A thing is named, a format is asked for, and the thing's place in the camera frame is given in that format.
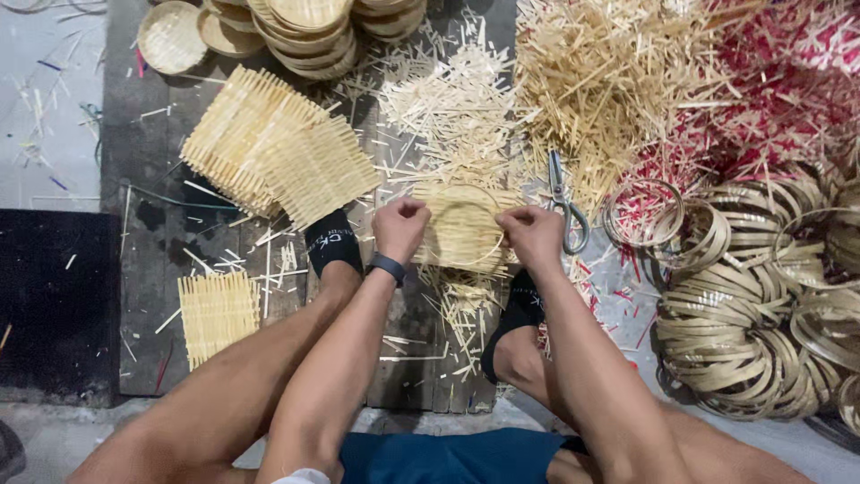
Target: wristband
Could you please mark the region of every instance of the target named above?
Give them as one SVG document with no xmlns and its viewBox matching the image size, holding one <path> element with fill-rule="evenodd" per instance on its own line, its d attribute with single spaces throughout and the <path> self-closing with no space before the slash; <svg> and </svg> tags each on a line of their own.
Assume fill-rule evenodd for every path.
<svg viewBox="0 0 860 484">
<path fill-rule="evenodd" d="M 371 262 L 367 264 L 367 271 L 370 272 L 374 267 L 378 267 L 391 274 L 394 280 L 397 281 L 397 287 L 403 287 L 403 278 L 406 276 L 406 269 L 399 262 L 376 252 L 373 254 Z"/>
</svg>

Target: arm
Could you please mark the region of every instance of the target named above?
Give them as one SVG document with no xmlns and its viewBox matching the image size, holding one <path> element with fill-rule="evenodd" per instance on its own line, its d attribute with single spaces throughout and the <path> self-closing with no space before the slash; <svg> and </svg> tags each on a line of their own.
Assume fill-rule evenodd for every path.
<svg viewBox="0 0 860 484">
<path fill-rule="evenodd" d="M 563 405 L 606 482 L 690 482 L 656 400 L 565 276 L 559 214 L 521 207 L 496 221 L 544 299 Z"/>
<path fill-rule="evenodd" d="M 379 252 L 405 266 L 428 220 L 424 203 L 408 198 L 381 208 L 373 220 Z M 270 484 L 300 468 L 338 480 L 341 442 L 377 367 L 395 285 L 388 272 L 373 270 L 299 365 L 275 411 L 257 482 Z"/>
</svg>

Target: concrete floor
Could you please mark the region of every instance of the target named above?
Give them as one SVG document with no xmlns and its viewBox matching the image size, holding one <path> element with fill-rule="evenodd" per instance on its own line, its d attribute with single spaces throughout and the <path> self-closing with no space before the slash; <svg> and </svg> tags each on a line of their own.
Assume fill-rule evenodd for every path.
<svg viewBox="0 0 860 484">
<path fill-rule="evenodd" d="M 76 198 L 97 197 L 99 194 L 99 168 L 93 157 L 95 139 L 86 126 L 79 124 L 84 120 L 79 104 L 101 106 L 102 78 L 98 59 L 104 47 L 104 17 L 80 16 L 58 22 L 56 17 L 75 12 L 69 7 L 52 8 L 28 16 L 0 11 L 3 12 L 0 15 L 0 45 L 14 46 L 0 49 L 0 65 L 3 65 L 3 73 L 0 74 L 3 86 L 0 90 L 0 167 L 4 174 L 0 177 L 0 208 L 97 211 L 97 200 Z M 63 69 L 61 75 L 68 95 L 57 81 L 59 73 L 37 64 L 39 59 Z M 34 127 L 35 90 L 39 90 L 46 112 L 42 134 Z M 53 92 L 56 92 L 56 106 Z M 602 231 L 595 231 L 595 238 L 600 237 L 605 235 Z M 603 253 L 602 247 L 605 247 L 605 241 L 592 243 L 584 259 L 599 258 Z M 618 262 L 617 256 L 607 260 L 608 266 L 613 268 L 619 267 Z M 624 272 L 618 273 L 613 269 L 614 280 L 608 281 L 605 287 L 611 292 L 620 280 L 632 280 L 633 277 L 627 264 Z M 654 292 L 653 288 L 638 288 L 634 293 L 636 305 L 653 308 Z M 617 321 L 619 328 L 612 336 L 619 346 L 634 349 L 653 310 L 643 310 L 639 318 L 631 318 L 623 315 L 624 309 L 623 305 L 602 303 L 598 316 L 607 323 Z M 656 357 L 648 348 L 649 336 L 646 336 L 639 351 L 625 354 L 639 365 L 642 378 L 654 394 L 669 400 L 657 383 Z M 129 400 L 110 410 L 0 404 L 0 419 L 21 438 L 28 459 L 24 473 L 9 482 L 61 482 L 117 425 L 140 413 L 150 403 L 150 400 Z M 687 407 L 687 410 L 744 442 L 770 451 L 814 481 L 858 482 L 860 457 L 826 440 L 803 422 L 738 423 L 695 407 Z M 488 415 L 400 414 L 365 409 L 354 430 L 447 435 L 505 426 L 569 431 L 537 402 L 517 392 L 500 399 Z M 261 456 L 262 444 L 257 443 L 237 464 L 253 468 Z"/>
</svg>

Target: round bamboo tray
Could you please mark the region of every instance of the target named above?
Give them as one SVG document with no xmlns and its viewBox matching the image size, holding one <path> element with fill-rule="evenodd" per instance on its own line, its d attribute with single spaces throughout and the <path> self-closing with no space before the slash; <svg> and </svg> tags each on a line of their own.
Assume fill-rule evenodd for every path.
<svg viewBox="0 0 860 484">
<path fill-rule="evenodd" d="M 335 48 L 314 56 L 294 56 L 289 53 L 282 52 L 277 48 L 274 50 L 277 50 L 277 53 L 282 56 L 279 58 L 282 64 L 286 62 L 297 69 L 311 71 L 325 69 L 341 62 L 349 52 L 355 50 L 356 42 L 355 37 L 352 37 L 351 39 L 345 38 L 344 41 L 339 42 Z M 271 44 L 269 45 L 269 50 L 273 50 Z"/>
<path fill-rule="evenodd" d="M 355 33 L 349 18 L 335 30 L 324 34 L 305 34 L 299 36 L 285 36 L 271 30 L 263 20 L 255 16 L 254 22 L 257 30 L 266 39 L 267 44 L 274 45 L 279 50 L 290 55 L 316 55 L 331 50 L 343 38 L 353 38 Z"/>
<path fill-rule="evenodd" d="M 424 21 L 426 13 L 427 0 L 421 0 L 412 9 L 393 16 L 354 17 L 368 34 L 380 40 L 394 42 L 412 34 Z"/>
<path fill-rule="evenodd" d="M 251 11 L 245 7 L 224 3 L 219 0 L 203 0 L 203 4 L 221 22 L 233 27 L 239 32 L 256 32 Z"/>
<path fill-rule="evenodd" d="M 200 16 L 197 17 L 197 31 L 210 49 L 227 57 L 242 59 L 253 55 L 266 45 L 258 34 L 240 32 L 220 21 L 208 9 L 200 10 Z"/>
<path fill-rule="evenodd" d="M 356 0 L 355 5 L 353 5 L 353 14 L 365 17 L 390 16 L 411 9 L 420 2 L 426 2 L 426 0 L 397 0 L 390 3 Z"/>
<path fill-rule="evenodd" d="M 266 0 L 274 16 L 288 28 L 316 33 L 349 16 L 353 0 Z"/>
<path fill-rule="evenodd" d="M 267 0 L 248 0 L 248 6 L 254 13 L 255 20 L 264 24 L 269 28 L 269 30 L 276 34 L 289 38 L 302 34 L 302 32 L 299 32 L 294 28 L 288 28 L 282 24 L 280 20 L 274 16 L 272 9 L 268 6 Z"/>
<path fill-rule="evenodd" d="M 146 63 L 162 74 L 181 74 L 202 62 L 208 47 L 197 33 L 198 14 L 191 3 L 180 1 L 150 10 L 138 29 L 138 47 Z"/>
<path fill-rule="evenodd" d="M 279 53 L 277 49 L 269 49 L 272 51 L 272 55 L 280 61 L 281 64 L 284 65 L 290 71 L 295 72 L 299 76 L 303 78 L 312 79 L 315 81 L 326 81 L 329 79 L 339 78 L 340 76 L 349 72 L 350 69 L 355 65 L 355 61 L 358 58 L 358 42 L 354 44 L 354 48 L 347 52 L 347 55 L 343 57 L 337 64 L 332 65 L 330 67 L 309 70 L 302 69 L 300 67 L 296 67 L 292 64 L 290 58 L 286 57 L 284 54 Z"/>
</svg>

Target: black sock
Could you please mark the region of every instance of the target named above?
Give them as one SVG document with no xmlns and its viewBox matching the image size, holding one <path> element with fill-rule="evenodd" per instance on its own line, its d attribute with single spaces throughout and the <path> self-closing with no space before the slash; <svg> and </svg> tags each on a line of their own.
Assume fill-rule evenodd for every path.
<svg viewBox="0 0 860 484">
<path fill-rule="evenodd" d="M 333 260 L 352 265 L 360 275 L 364 272 L 359 241 L 349 226 L 347 214 L 340 208 L 304 231 L 304 246 L 307 247 L 310 264 L 317 276 L 321 276 L 323 268 Z"/>
<path fill-rule="evenodd" d="M 525 269 L 511 281 L 511 294 L 505 311 L 499 318 L 499 327 L 489 338 L 481 354 L 481 370 L 494 385 L 499 381 L 493 369 L 495 346 L 502 336 L 523 326 L 538 326 L 544 322 L 544 300 L 538 295 L 534 281 Z"/>
<path fill-rule="evenodd" d="M 511 281 L 511 294 L 508 297 L 505 312 L 501 314 L 499 327 L 512 323 L 516 327 L 525 326 L 520 323 L 524 317 L 528 319 L 529 326 L 537 326 L 544 322 L 544 300 L 540 298 L 538 288 L 525 269 Z"/>
</svg>

